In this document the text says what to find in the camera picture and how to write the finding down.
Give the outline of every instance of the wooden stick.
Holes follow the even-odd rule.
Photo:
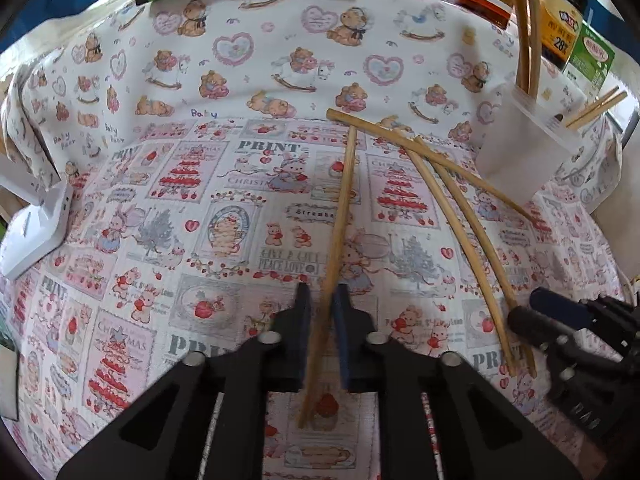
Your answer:
[[[415,137],[415,142],[422,144],[425,146],[424,139],[422,137]],[[502,287],[502,292],[504,293],[504,299],[506,300],[507,307],[509,310],[518,306],[518,300],[516,298],[516,294],[513,291],[513,287],[511,286],[511,282],[509,281],[507,274],[504,272],[504,267],[500,262],[500,258],[498,258],[498,254],[495,252],[494,245],[489,240],[488,235],[486,234],[484,227],[480,223],[478,216],[476,216],[476,212],[470,206],[469,202],[466,200],[466,197],[460,191],[458,185],[453,181],[450,174],[447,172],[445,168],[441,165],[432,162],[431,165],[433,169],[436,170],[436,173],[440,176],[440,179],[447,187],[453,200],[456,201],[462,214],[465,216],[466,221],[469,222],[471,229],[473,230],[484,254],[486,254],[487,259],[489,260],[489,264],[491,268],[494,270],[495,277],[498,279],[498,283]],[[538,376],[538,372],[536,370],[536,361],[533,357],[533,352],[531,351],[531,347],[527,344],[523,343],[524,355],[527,360],[527,368],[529,369],[529,375],[534,379]]]
[[[580,120],[581,118],[583,118],[586,114],[588,114],[589,112],[591,112],[592,110],[595,110],[598,106],[600,106],[602,103],[606,102],[608,99],[611,99],[613,97],[613,95],[618,91],[620,87],[616,86],[614,88],[612,88],[611,90],[609,90],[606,94],[604,94],[602,97],[596,99],[593,103],[591,103],[590,105],[585,106],[582,110],[580,110],[578,112],[578,114],[574,117],[572,117],[571,119],[567,119],[564,121],[564,126],[569,128],[573,123],[575,123],[575,121]]]
[[[540,86],[540,66],[542,65],[542,40],[540,37],[540,0],[529,0],[529,19],[531,21],[531,70],[529,73],[529,95],[538,98]]]
[[[529,93],[529,21],[527,20],[527,0],[513,0],[518,21],[518,72],[516,85]]]
[[[584,114],[580,119],[575,121],[575,123],[572,123],[571,126],[569,126],[569,129],[579,130],[581,127],[586,126],[587,124],[591,123],[591,121],[596,120],[602,114],[604,114],[608,110],[611,110],[615,105],[625,100],[626,96],[627,96],[626,92],[620,92],[618,95],[616,95],[612,99],[609,99],[606,103],[602,103],[596,109],[592,110],[587,114]]]
[[[507,335],[507,331],[504,327],[502,312],[500,311],[498,303],[495,301],[494,292],[492,291],[489,280],[486,278],[484,273],[484,267],[482,266],[480,256],[478,256],[473,245],[471,245],[469,238],[466,236],[465,229],[462,226],[462,222],[460,222],[456,212],[453,211],[453,208],[449,203],[449,199],[447,199],[444,192],[440,189],[435,177],[431,174],[431,171],[428,170],[426,164],[422,160],[422,157],[412,150],[407,150],[406,153],[409,155],[415,169],[420,173],[424,183],[429,187],[429,190],[436,199],[436,202],[440,205],[444,216],[446,216],[453,233],[456,235],[456,238],[466,255],[466,259],[469,261],[469,266],[474,272],[476,280],[478,280],[478,285],[480,286],[480,290],[482,291],[482,295],[486,301],[486,306],[489,308],[489,313],[494,320],[495,330],[498,333],[498,339],[500,340],[500,347],[502,348],[504,358],[507,361],[509,375],[511,377],[515,377],[518,372],[517,361],[511,352],[509,336]]]
[[[482,180],[479,176],[476,176],[470,171],[461,168],[455,162],[451,162],[448,158],[437,154],[427,146],[418,144],[417,142],[411,139],[407,139],[396,132],[392,132],[391,130],[383,128],[382,126],[377,126],[376,124],[369,123],[369,121],[365,121],[359,117],[345,114],[344,112],[339,112],[338,110],[334,110],[333,108],[329,108],[326,111],[326,118],[330,121],[350,124],[351,126],[355,126],[357,129],[362,130],[369,135],[372,135],[374,137],[383,137],[384,139],[389,140],[390,142],[397,144],[398,146],[402,146],[406,150],[413,150],[414,152],[419,153],[421,156],[428,158],[430,162],[436,162],[437,164],[444,166],[448,170],[451,170],[465,178],[473,186],[484,189],[487,193],[490,193],[493,196],[499,198],[530,222],[536,222],[536,219],[533,218],[533,216],[527,213],[521,206],[516,204],[503,192],[495,189],[494,186]]]
[[[306,361],[305,397],[302,410],[298,417],[298,427],[304,428],[316,398],[318,379],[322,368],[322,355],[326,348],[331,326],[331,296],[340,278],[342,266],[342,245],[347,231],[349,219],[349,202],[351,199],[351,183],[353,182],[353,168],[356,161],[356,144],[358,131],[355,126],[349,127],[347,148],[344,151],[344,169],[340,181],[340,195],[338,195],[338,210],[335,214],[334,230],[331,233],[329,245],[329,259],[326,264],[324,282],[320,293],[319,309],[313,323],[309,352]]]

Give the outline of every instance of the wooden chopstick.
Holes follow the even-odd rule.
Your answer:
[[[580,119],[573,122],[569,126],[569,129],[579,130],[581,127],[586,126],[587,124],[591,123],[591,121],[596,120],[602,114],[611,110],[615,105],[622,102],[624,99],[626,99],[626,96],[627,96],[626,92],[620,92],[618,95],[609,99],[607,102],[601,103],[599,107],[594,108],[591,112],[584,114]]]
[[[570,119],[566,119],[563,122],[563,125],[566,128],[571,127],[571,125],[573,123],[575,123],[576,121],[580,120],[581,118],[583,118],[586,114],[588,114],[589,112],[591,112],[592,110],[595,110],[596,108],[598,108],[599,106],[601,106],[603,103],[605,103],[608,99],[611,99],[613,97],[613,95],[620,89],[619,86],[615,86],[613,87],[611,90],[609,90],[606,94],[604,94],[602,97],[596,99],[593,103],[591,103],[590,105],[585,106],[582,110],[580,110],[578,112],[578,114]]]
[[[482,291],[482,295],[484,296],[484,300],[486,301],[486,306],[489,309],[489,313],[491,314],[492,319],[494,320],[495,330],[498,333],[498,339],[500,340],[500,347],[502,348],[502,352],[504,353],[504,358],[507,361],[507,368],[509,369],[509,375],[511,377],[515,377],[518,371],[516,359],[511,352],[511,345],[509,343],[509,336],[507,335],[507,331],[504,327],[504,319],[502,317],[502,312],[500,307],[498,306],[497,301],[494,298],[494,292],[491,289],[491,285],[489,284],[489,280],[486,278],[484,273],[484,267],[482,266],[482,261],[476,253],[476,250],[471,245],[469,238],[466,236],[465,229],[462,226],[462,222],[456,215],[456,212],[453,211],[449,200],[445,196],[444,192],[440,189],[435,177],[431,174],[431,171],[428,170],[426,164],[422,160],[422,157],[418,155],[418,153],[407,150],[407,155],[411,159],[412,163],[415,166],[415,169],[418,170],[420,176],[424,180],[424,183],[429,187],[431,194],[436,199],[436,202],[440,205],[442,212],[447,218],[449,225],[453,233],[456,235],[462,250],[466,255],[466,259],[469,262],[469,266],[476,276],[476,280],[478,280],[478,285],[480,286],[480,290]]]
[[[331,327],[331,297],[340,278],[342,266],[342,247],[344,235],[349,220],[349,202],[351,199],[351,184],[353,183],[353,168],[356,161],[356,144],[358,131],[355,126],[349,127],[347,147],[344,151],[344,167],[340,181],[340,195],[338,195],[338,210],[335,214],[334,229],[331,233],[329,245],[329,259],[326,265],[324,282],[320,293],[320,303],[316,318],[312,326],[309,339],[309,352],[306,361],[305,390],[302,410],[298,417],[298,427],[304,428],[316,398],[316,389],[322,368],[322,355],[329,338]]]
[[[422,137],[415,137],[415,142],[426,145],[424,139]],[[441,181],[447,187],[453,200],[456,201],[458,207],[462,211],[462,214],[465,216],[466,221],[469,222],[471,229],[473,230],[484,254],[486,254],[487,259],[489,260],[489,264],[491,268],[494,270],[495,277],[498,279],[498,283],[500,283],[500,287],[502,288],[502,292],[504,293],[504,299],[506,300],[507,307],[509,310],[518,306],[518,300],[516,298],[515,292],[513,291],[513,287],[511,286],[511,282],[509,281],[507,274],[504,272],[504,267],[500,262],[500,258],[498,258],[498,254],[495,252],[494,245],[489,240],[488,235],[486,234],[484,227],[480,223],[476,212],[473,210],[469,202],[466,200],[466,197],[460,191],[458,185],[454,182],[453,178],[447,172],[445,168],[441,165],[432,162],[431,165],[433,169],[436,170],[436,173],[440,176]],[[527,368],[529,369],[529,375],[534,379],[537,377],[538,372],[536,370],[536,361],[533,357],[533,352],[531,351],[531,347],[527,344],[523,344],[525,359],[527,360]]]
[[[499,198],[505,204],[510,206],[512,209],[516,210],[518,213],[520,213],[522,216],[524,216],[524,218],[526,218],[530,222],[536,222],[536,219],[533,218],[533,216],[527,213],[521,206],[516,204],[503,192],[495,189],[494,186],[482,180],[480,177],[474,175],[470,171],[467,171],[464,168],[461,168],[455,162],[451,162],[448,158],[437,154],[427,146],[418,144],[417,142],[411,139],[407,139],[403,137],[401,134],[398,134],[396,132],[383,128],[382,126],[377,126],[376,124],[369,123],[369,121],[365,121],[359,117],[345,114],[344,112],[339,112],[338,110],[334,110],[333,108],[329,108],[326,111],[326,118],[329,119],[330,121],[337,121],[339,123],[356,126],[357,129],[362,130],[368,133],[369,135],[372,135],[374,137],[383,137],[384,139],[389,140],[390,142],[398,146],[402,146],[406,150],[413,150],[414,152],[419,153],[421,156],[428,158],[430,162],[436,162],[437,164],[444,166],[448,170],[454,171],[455,173],[459,174],[464,179],[466,179],[473,186],[479,187],[480,189],[484,189],[486,192]]]
[[[518,71],[516,85],[529,93],[529,21],[527,19],[527,0],[513,0],[518,21]]]
[[[542,64],[542,39],[540,37],[540,0],[529,0],[529,19],[531,22],[531,69],[529,73],[529,96],[538,98],[540,86],[540,66]]]

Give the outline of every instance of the christmas tree print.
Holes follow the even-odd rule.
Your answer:
[[[118,415],[129,407],[131,393],[126,385],[127,371],[132,364],[140,362],[129,354],[127,335],[122,327],[111,329],[108,341],[96,341],[96,347],[103,352],[97,368],[88,380],[93,400],[87,399],[95,413],[104,410],[110,417]]]
[[[398,217],[407,220],[414,218],[420,225],[434,225],[434,221],[428,215],[427,219],[424,218],[429,206],[415,192],[412,183],[414,178],[404,167],[394,162],[389,165],[383,176],[386,182],[382,193],[376,198],[378,205],[383,208],[378,213],[379,219],[388,218],[390,222],[394,222]]]
[[[389,254],[389,261],[394,266],[388,269],[398,278],[409,280],[416,284],[420,290],[420,284],[434,285],[440,277],[441,267],[436,266],[433,257],[425,251],[418,238],[412,236],[408,240],[402,240],[402,253]]]
[[[150,221],[138,228],[138,234],[134,236],[138,245],[146,248],[146,256],[151,251],[160,253],[160,249],[168,249],[171,246],[174,234],[174,226],[171,224],[170,210],[165,209]]]

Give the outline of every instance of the printed tablecloth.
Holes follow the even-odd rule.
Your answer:
[[[20,420],[8,427],[44,478],[187,351],[236,348],[297,282],[318,290],[346,143],[344,126],[322,120],[328,107],[423,134],[474,171],[468,140],[499,113],[516,52],[506,33],[437,0],[165,0],[126,7],[22,70],[2,106],[13,156],[76,188],[64,245],[2,282],[22,350]],[[551,68],[540,88],[554,113],[584,99]],[[534,228],[457,181],[523,303],[540,285],[620,295],[606,240],[570,187],[537,193]],[[508,376],[427,187],[402,150],[362,133],[344,249],[341,279],[379,330],[423,354],[460,352],[577,459],[582,437],[543,398],[541,356],[535,380]],[[334,355],[324,368],[304,430],[300,396],[270,395],[265,478],[378,475],[375,397],[340,389]]]

